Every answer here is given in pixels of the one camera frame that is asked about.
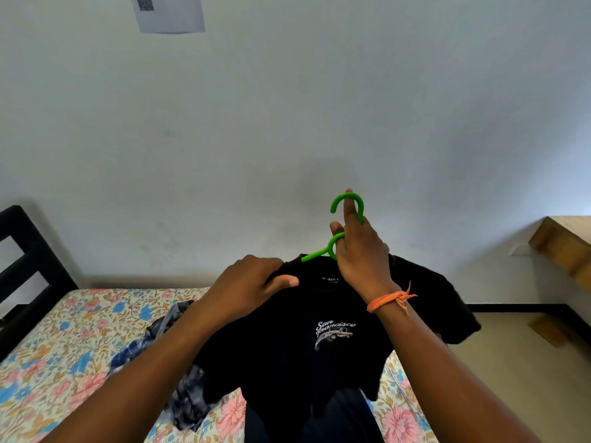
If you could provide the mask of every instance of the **bed headboard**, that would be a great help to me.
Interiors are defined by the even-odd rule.
[[[8,236],[14,239],[24,255],[0,273],[0,302],[36,272],[49,285],[0,331],[0,361],[65,294],[78,289],[21,206],[14,205],[0,213],[0,241]]]

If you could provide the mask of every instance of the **right hand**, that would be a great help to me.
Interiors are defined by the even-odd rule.
[[[344,232],[344,238],[336,241],[339,270],[366,303],[400,290],[390,277],[388,246],[365,217],[363,224],[359,223],[353,199],[344,200],[344,227],[334,221],[330,223],[330,231],[333,236]]]

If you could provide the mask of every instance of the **floral bed sheet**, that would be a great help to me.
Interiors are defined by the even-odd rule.
[[[105,381],[112,357],[202,289],[86,289],[66,295],[0,365],[0,442],[38,442]],[[228,358],[229,364],[242,361]],[[369,402],[388,443],[437,442],[395,353],[377,401]],[[197,432],[154,425],[147,442],[241,443],[246,402],[225,396]]]

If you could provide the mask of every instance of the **white wall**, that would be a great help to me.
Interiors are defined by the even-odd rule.
[[[0,207],[81,284],[311,252],[352,186],[467,301],[547,300],[506,253],[591,213],[589,0],[202,1],[155,36],[129,0],[0,0]]]

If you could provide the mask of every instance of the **black t-shirt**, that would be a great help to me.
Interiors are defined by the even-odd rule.
[[[418,296],[412,307],[447,343],[459,343],[480,325],[444,276],[390,256],[392,280]],[[241,387],[265,423],[271,441],[296,439],[336,390],[361,388],[375,400],[393,350],[378,317],[340,275],[337,262],[300,257],[271,275],[299,278],[253,313],[214,334],[197,355],[207,375],[206,402]]]

